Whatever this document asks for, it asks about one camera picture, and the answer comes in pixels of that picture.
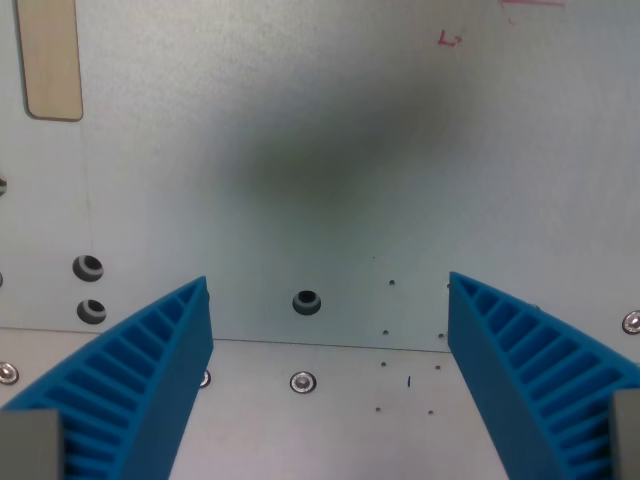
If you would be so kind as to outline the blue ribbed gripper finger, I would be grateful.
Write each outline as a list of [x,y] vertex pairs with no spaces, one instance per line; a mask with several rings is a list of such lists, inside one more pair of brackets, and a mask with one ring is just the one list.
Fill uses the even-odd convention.
[[509,478],[613,478],[611,397],[638,387],[638,366],[456,272],[449,276],[448,345]]
[[199,277],[68,356],[4,411],[62,421],[66,479],[169,478],[213,352]]

